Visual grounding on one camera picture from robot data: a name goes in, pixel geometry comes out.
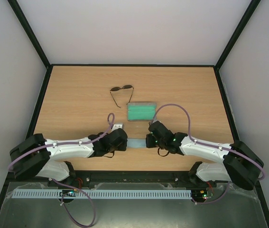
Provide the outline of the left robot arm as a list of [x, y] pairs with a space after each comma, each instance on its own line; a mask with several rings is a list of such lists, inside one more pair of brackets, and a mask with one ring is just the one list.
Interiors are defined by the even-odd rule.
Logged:
[[18, 181], [36, 176], [63, 181], [73, 172], [68, 159], [103, 157], [115, 151], [125, 151], [127, 139], [121, 128], [70, 141], [45, 139], [37, 133], [9, 152], [8, 171], [13, 172]]

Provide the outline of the grey sunglasses case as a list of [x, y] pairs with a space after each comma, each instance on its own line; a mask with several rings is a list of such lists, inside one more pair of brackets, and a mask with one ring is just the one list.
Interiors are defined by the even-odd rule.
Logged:
[[128, 121], [151, 121], [156, 113], [155, 102], [131, 102], [127, 104]]

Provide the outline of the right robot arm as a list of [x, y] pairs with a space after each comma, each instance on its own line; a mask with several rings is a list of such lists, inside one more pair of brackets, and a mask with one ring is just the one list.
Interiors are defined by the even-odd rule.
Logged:
[[192, 166], [189, 180], [195, 186], [207, 181], [230, 181], [242, 189], [253, 190], [260, 177], [264, 163], [242, 141], [228, 144], [199, 140], [186, 133], [172, 133], [159, 121], [151, 122], [148, 130], [148, 148], [210, 160]]

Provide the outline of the light blue cleaning cloth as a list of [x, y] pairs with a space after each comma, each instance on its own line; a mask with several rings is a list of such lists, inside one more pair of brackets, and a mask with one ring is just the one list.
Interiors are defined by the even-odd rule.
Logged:
[[127, 140], [127, 148], [134, 148], [134, 149], [146, 148], [146, 140], [129, 138]]

